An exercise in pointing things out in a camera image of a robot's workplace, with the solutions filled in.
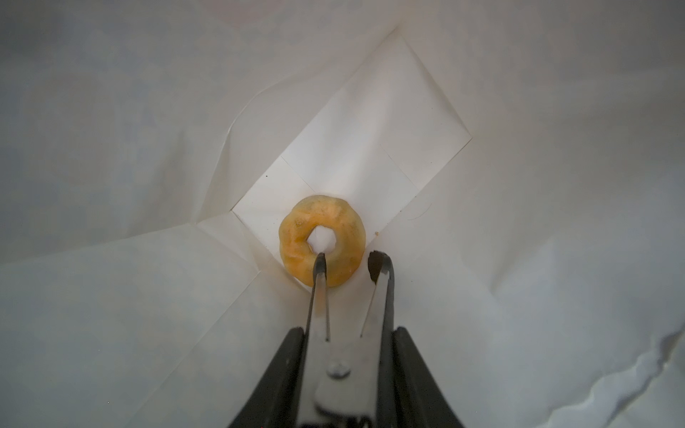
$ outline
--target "white paper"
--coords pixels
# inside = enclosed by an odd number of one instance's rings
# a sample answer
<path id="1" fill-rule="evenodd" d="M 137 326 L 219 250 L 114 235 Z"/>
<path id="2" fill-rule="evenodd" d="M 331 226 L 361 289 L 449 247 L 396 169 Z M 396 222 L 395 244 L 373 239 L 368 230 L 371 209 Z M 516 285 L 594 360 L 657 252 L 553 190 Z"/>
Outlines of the white paper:
<path id="1" fill-rule="evenodd" d="M 2 425 L 123 427 L 257 273 L 192 225 L 3 265 Z"/>
<path id="2" fill-rule="evenodd" d="M 685 324 L 682 130 L 643 110 L 475 137 L 372 242 L 466 426 L 602 427 L 660 372 Z"/>
<path id="3" fill-rule="evenodd" d="M 682 2 L 6 3 L 1 426 L 226 426 L 320 192 L 468 428 L 682 426 Z"/>
<path id="4" fill-rule="evenodd" d="M 451 105 L 393 33 L 238 202 L 277 260 L 278 227 L 311 194 L 340 197 L 369 243 L 469 141 Z"/>
<path id="5" fill-rule="evenodd" d="M 316 226 L 307 238 L 307 243 L 315 254 L 328 254 L 336 248 L 336 233 L 333 229 Z"/>

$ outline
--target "screw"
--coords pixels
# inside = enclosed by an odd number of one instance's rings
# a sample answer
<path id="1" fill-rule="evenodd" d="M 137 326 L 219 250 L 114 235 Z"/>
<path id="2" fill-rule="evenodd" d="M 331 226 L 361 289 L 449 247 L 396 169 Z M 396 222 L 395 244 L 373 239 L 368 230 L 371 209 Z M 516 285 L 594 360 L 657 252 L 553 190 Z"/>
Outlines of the screw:
<path id="1" fill-rule="evenodd" d="M 352 369 L 342 361 L 334 361 L 331 364 L 328 364 L 328 368 L 326 369 L 326 373 L 332 379 L 344 379 L 351 371 Z"/>

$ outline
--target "paper crease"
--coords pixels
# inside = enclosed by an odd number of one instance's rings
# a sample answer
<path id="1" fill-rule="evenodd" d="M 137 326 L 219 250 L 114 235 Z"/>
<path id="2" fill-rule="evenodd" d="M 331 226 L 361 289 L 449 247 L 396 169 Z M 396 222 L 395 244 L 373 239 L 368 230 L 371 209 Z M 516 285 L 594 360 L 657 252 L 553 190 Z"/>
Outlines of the paper crease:
<path id="1" fill-rule="evenodd" d="M 583 401 L 562 405 L 553 409 L 549 413 L 547 420 L 537 425 L 536 428 L 563 427 L 567 426 L 568 422 L 571 422 L 571 424 L 581 424 L 585 427 L 606 427 L 616 416 L 618 416 L 623 408 L 627 407 L 626 404 L 622 403 L 628 402 L 628 404 L 630 404 L 632 401 L 636 400 L 647 390 L 651 381 L 664 370 L 665 365 L 670 359 L 671 352 L 675 348 L 673 344 L 667 347 L 665 346 L 665 343 L 674 337 L 677 338 L 677 341 L 681 340 L 684 331 L 685 324 L 681 325 L 679 329 L 666 334 L 657 341 L 655 345 L 652 345 L 645 352 L 641 353 L 637 357 L 635 364 L 628 369 L 601 376 L 592 384 L 587 397 Z M 630 390 L 615 391 L 613 396 L 618 395 L 619 397 L 615 400 L 616 405 L 612 408 L 611 412 L 608 412 L 606 408 L 597 409 L 600 412 L 604 410 L 604 413 L 606 414 L 599 414 L 596 416 L 595 418 L 597 419 L 595 419 L 596 423 L 594 425 L 589 425 L 589 423 L 592 422 L 591 420 L 576 420 L 574 422 L 576 418 L 573 417 L 573 414 L 577 414 L 580 418 L 583 418 L 588 414 L 593 414 L 592 412 L 588 412 L 588 409 L 592 408 L 595 399 L 601 399 L 602 390 L 604 388 L 610 388 L 611 384 L 614 382 L 630 381 L 630 379 L 639 381 L 639 384 L 634 385 Z M 556 418 L 556 416 L 561 413 L 565 413 L 565 415 Z"/>
<path id="2" fill-rule="evenodd" d="M 399 24 L 398 24 L 398 23 L 395 23 L 395 24 L 393 24 L 393 25 L 389 25 L 390 31 L 388 31 L 387 29 L 386 29 L 385 31 L 382 31 L 383 28 L 381 28 L 381 29 L 379 29 L 377 32 L 375 32 L 375 33 L 374 33 L 374 36 L 375 36 L 376 34 L 382 34 L 382 36 L 380 36 L 380 38 L 379 38 L 379 39 L 380 39 L 379 42 L 376 43 L 375 46 L 376 46 L 376 47 L 377 47 L 377 46 L 380 46 L 380 45 L 383 43 L 383 41 L 385 41 L 385 39 L 387 39 L 387 38 L 389 37 L 389 35 L 391 35 L 391 34 L 398 28 L 398 26 L 399 26 Z M 351 44 L 352 47 L 358 47 L 358 45 L 360 45 L 360 41 L 359 41 L 359 40 L 356 40 L 354 43 Z M 274 90 L 274 89 L 279 88 L 279 87 L 282 87 L 282 86 L 293 85 L 293 84 L 295 84 L 295 83 L 297 83 L 298 81 L 301 81 L 301 80 L 303 80 L 303 79 L 310 79 L 311 76 L 313 76 L 313 75 L 318 75 L 319 73 L 324 73 L 325 70 L 327 69 L 327 67 L 333 66 L 333 65 L 336 63 L 336 61 L 338 60 L 338 56 L 345 55 L 345 54 L 348 54 L 348 55 L 349 55 L 349 54 L 350 54 L 350 51 L 352 51 L 352 49 L 353 49 L 352 47 L 348 47 L 347 49 L 342 49 L 342 50 L 340 50 L 340 51 L 337 51 L 337 52 L 335 52 L 335 55 L 331 55 L 331 56 L 329 56 L 328 58 L 325 58 L 324 60 L 321 60 L 321 61 L 319 61 L 319 62 L 317 62 L 317 63 L 315 63 L 315 64 L 310 64 L 309 66 L 303 67 L 303 68 L 299 69 L 297 72 L 294 72 L 293 74 L 288 75 L 288 76 L 286 76 L 286 77 L 284 77 L 284 78 L 282 78 L 282 79 L 280 79 L 280 80 L 274 82 L 274 83 L 271 84 L 271 85 L 268 85 L 266 88 L 260 90 L 260 91 L 257 92 L 252 98 L 250 98 L 250 100 L 249 100 L 249 101 L 243 106 L 243 108 L 240 110 L 240 113 L 238 113 L 238 114 L 236 115 L 236 117 L 233 119 L 233 121 L 231 122 L 231 125 L 230 125 L 229 128 L 228 128 L 228 131 L 227 131 L 227 133 L 226 133 L 226 138 L 224 139 L 224 143 L 221 145 L 221 150 L 219 151 L 219 156 L 217 157 L 216 163 L 215 163 L 215 165 L 213 166 L 213 171 L 214 171 L 214 172 L 213 172 L 213 174 L 212 174 L 212 178 L 211 178 L 211 180 L 210 180 L 210 184 L 209 184 L 209 186 L 207 186 L 207 188 L 206 188 L 206 190 L 205 190 L 205 195 L 204 195 L 204 198 L 203 198 L 203 202 L 202 202 L 201 208 L 200 208 L 199 212 L 197 213 L 196 218 L 193 219 L 194 221 L 205 220 L 205 219 L 210 218 L 210 217 L 213 216 L 213 215 L 211 215 L 211 213 L 210 213 L 210 212 L 212 211 L 212 207 L 210 206 L 210 199 L 212 198 L 212 194 L 213 194 L 214 192 L 216 192 L 216 190 L 215 190 L 216 182 L 215 182 L 215 181 L 218 180 L 218 179 L 221 179 L 220 177 L 217 177 L 217 173 L 218 173 L 218 171 L 219 171 L 220 163 L 222 162 L 222 159 L 223 159 L 223 157 L 224 157 L 224 155 L 225 155 L 225 152 L 226 152 L 226 150 L 227 150 L 227 144 L 229 144 L 229 139 L 231 138 L 232 130 L 233 130 L 233 128 L 234 128 L 234 125 L 236 124 L 236 122 L 238 121 L 238 119 L 240 119 L 240 118 L 243 116 L 243 114 L 245 113 L 245 110 L 246 110 L 248 107 L 250 107 L 250 105 L 251 105 L 258 97 L 260 97 L 261 95 L 263 95 L 263 94 L 265 94 L 265 93 L 268 93 L 270 90 Z M 330 96 L 325 100 L 325 102 L 322 103 L 322 104 L 320 105 L 319 110 L 320 110 L 321 108 L 323 108 L 323 106 L 324 106 L 324 105 L 325 105 L 325 104 L 334 96 L 334 94 L 337 93 L 337 91 L 340 90 L 340 88 L 342 88 L 342 87 L 343 87 L 343 86 L 352 78 L 352 76 L 357 72 L 357 70 L 358 70 L 363 64 L 364 64 L 364 60 L 361 61 L 361 62 L 360 62 L 360 63 L 359 63 L 359 64 L 358 64 L 358 65 L 357 65 L 357 66 L 348 74 L 348 76 L 346 76 L 346 78 L 344 78 L 344 79 L 340 82 L 339 85 L 337 85 L 335 91 L 332 91 L 331 94 L 330 94 Z M 300 129 L 300 130 L 297 132 L 297 134 L 295 134 L 295 135 L 299 135 L 299 132 L 301 132 L 302 129 L 304 129 L 304 128 L 309 124 L 309 122 L 310 122 L 315 116 L 316 116 L 316 113 L 314 113 L 314 114 L 312 115 L 312 117 L 311 117 L 309 120 L 307 120 L 307 121 L 302 125 L 301 129 Z M 235 202 L 233 202 L 233 203 L 230 204 L 231 206 L 225 207 L 225 208 L 226 208 L 226 212 L 227 212 L 227 211 L 230 211 L 230 210 L 232 210 L 232 209 L 234 209 L 235 206 L 238 204 L 238 202 L 240 202 L 240 199 L 244 197 L 244 195 L 245 195 L 246 192 L 247 192 L 247 190 L 245 190 L 245 191 L 242 193 L 242 195 L 240 196 L 240 198 L 236 198 Z"/>
<path id="3" fill-rule="evenodd" d="M 212 330 L 213 326 L 215 326 L 215 325 L 221 320 L 221 318 L 222 318 L 224 315 L 226 315 L 226 312 L 228 312 L 228 310 L 231 308 L 231 306 L 233 306 L 233 304 L 234 304 L 235 302 L 238 301 L 238 299 L 240 298 L 240 296 L 242 296 L 242 295 L 245 293 L 245 290 L 247 290 L 247 289 L 250 287 L 250 285 L 252 285 L 252 283 L 254 282 L 255 278 L 260 274 L 260 272 L 261 272 L 260 270 L 257 270 L 257 272 L 255 273 L 255 275 L 252 277 L 252 279 L 250 279 L 250 282 L 247 284 L 247 286 L 246 286 L 245 288 L 242 289 L 242 291 L 240 292 L 240 294 L 238 294 L 238 296 L 236 296 L 236 298 L 235 298 L 231 303 L 228 304 L 228 306 L 226 307 L 226 309 L 225 309 L 223 312 L 221 312 L 221 315 L 219 315 L 219 317 L 212 323 L 212 325 L 210 325 L 210 326 L 205 330 L 205 332 L 202 333 L 202 334 L 197 338 L 197 341 L 195 342 L 195 344 L 192 345 L 191 348 L 188 350 L 188 352 L 187 352 L 182 358 L 179 359 L 178 363 L 176 363 L 176 365 L 174 366 L 174 368 L 169 372 L 169 374 L 164 378 L 164 380 L 163 380 L 162 382 L 160 382 L 160 384 L 157 385 L 157 386 L 155 387 L 155 389 L 153 389 L 147 397 L 145 397 L 145 400 L 143 400 L 143 402 L 140 404 L 140 406 L 139 406 L 134 412 L 132 412 L 131 417 L 129 417 L 128 420 L 126 421 L 126 423 L 123 425 L 124 427 L 129 427 L 129 426 L 131 425 L 131 422 L 132 422 L 133 419 L 136 417 L 136 415 L 138 414 L 138 412 L 139 412 L 141 409 L 143 409 L 143 408 L 145 407 L 145 405 L 146 405 L 146 404 L 155 396 L 155 394 L 157 393 L 157 391 L 159 391 L 159 390 L 162 388 L 162 386 L 164 386 L 164 384 L 169 380 L 169 378 L 171 377 L 171 375 L 178 369 L 178 367 L 181 365 L 181 363 L 183 363 L 183 361 L 185 361 L 186 358 L 192 353 L 193 349 L 195 349 L 195 347 L 197 347 L 197 345 L 202 341 L 202 339 L 207 335 L 207 333 L 209 333 L 209 332 Z"/>

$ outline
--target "black rubber tip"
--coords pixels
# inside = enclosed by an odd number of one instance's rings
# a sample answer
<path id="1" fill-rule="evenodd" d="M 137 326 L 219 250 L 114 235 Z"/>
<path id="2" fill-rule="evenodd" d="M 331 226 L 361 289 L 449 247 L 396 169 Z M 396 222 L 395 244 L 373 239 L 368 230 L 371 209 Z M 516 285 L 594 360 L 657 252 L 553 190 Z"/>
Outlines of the black rubber tip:
<path id="1" fill-rule="evenodd" d="M 369 275 L 374 283 L 378 281 L 381 271 L 388 270 L 393 265 L 387 254 L 382 251 L 372 251 L 369 253 Z"/>

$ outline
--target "white surface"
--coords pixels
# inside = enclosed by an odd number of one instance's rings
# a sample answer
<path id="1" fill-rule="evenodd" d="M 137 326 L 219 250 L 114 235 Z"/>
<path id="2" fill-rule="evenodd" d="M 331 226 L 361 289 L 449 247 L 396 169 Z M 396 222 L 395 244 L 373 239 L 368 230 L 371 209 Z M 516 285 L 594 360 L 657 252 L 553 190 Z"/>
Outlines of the white surface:
<path id="1" fill-rule="evenodd" d="M 288 330 L 307 321 L 309 296 L 271 259 L 127 427 L 225 428 Z"/>
<path id="2" fill-rule="evenodd" d="M 609 428 L 680 428 L 685 420 L 685 340 L 679 336 L 661 374 L 612 421 Z"/>
<path id="3" fill-rule="evenodd" d="M 366 241 L 468 141 L 458 116 L 397 33 L 333 96 L 234 212 L 277 260 L 283 218 L 310 194 L 340 197 Z"/>
<path id="4" fill-rule="evenodd" d="M 659 373 L 685 324 L 684 131 L 651 108 L 474 137 L 371 243 L 467 427 L 603 427 Z"/>
<path id="5" fill-rule="evenodd" d="M 190 347 L 247 285 L 245 272 L 276 264 L 279 217 L 299 196 L 328 191 L 352 192 L 369 218 L 367 236 L 381 232 L 371 246 L 395 261 L 397 321 L 468 428 L 598 427 L 613 403 L 640 394 L 635 386 L 660 368 L 660 340 L 682 328 L 685 3 L 405 5 L 7 4 L 0 260 L 206 222 L 2 266 L 0 425 L 123 427 L 173 371 L 134 422 L 225 426 L 274 338 L 296 322 L 289 314 L 298 294 L 278 295 L 287 281 L 250 287 L 245 306 L 229 307 L 212 329 L 229 332 L 212 337 L 232 349 L 207 373 L 240 354 L 219 385 L 173 368 L 192 372 L 214 355 Z M 400 21 L 412 49 L 376 50 Z M 356 85 L 338 91 L 374 50 Z M 455 118 L 445 97 L 475 138 L 426 184 L 440 169 L 431 157 L 444 165 L 451 146 L 439 133 L 417 145 L 404 137 Z M 443 109 L 427 114 L 433 102 Z M 645 111 L 630 114 L 638 107 Z M 287 166 L 279 154 L 300 134 L 310 139 L 300 141 L 304 153 L 333 158 L 297 166 L 295 156 Z M 341 154 L 330 141 L 364 153 Z M 337 158 L 351 162 L 349 173 L 317 172 Z M 272 164 L 282 182 L 265 184 Z M 376 181 L 383 186 L 367 186 Z M 396 215 L 409 184 L 425 187 Z M 253 185 L 261 193 L 242 209 L 268 250 L 228 214 Z M 361 322 L 370 298 L 363 274 L 332 290 L 335 336 L 351 331 L 346 320 Z M 245 309 L 261 302 L 268 311 Z M 41 342 L 46 331 L 52 336 Z M 90 353 L 97 341 L 102 357 Z M 615 422 L 682 426 L 685 392 L 667 373 Z M 204 386 L 229 409 L 211 397 L 202 407 Z M 169 411 L 180 402 L 188 407 Z"/>
<path id="6" fill-rule="evenodd" d="M 3 427 L 122 427 L 257 275 L 184 225 L 0 268 Z"/>
<path id="7" fill-rule="evenodd" d="M 316 254 L 328 254 L 336 248 L 336 233 L 328 227 L 316 226 L 307 238 L 307 243 Z"/>

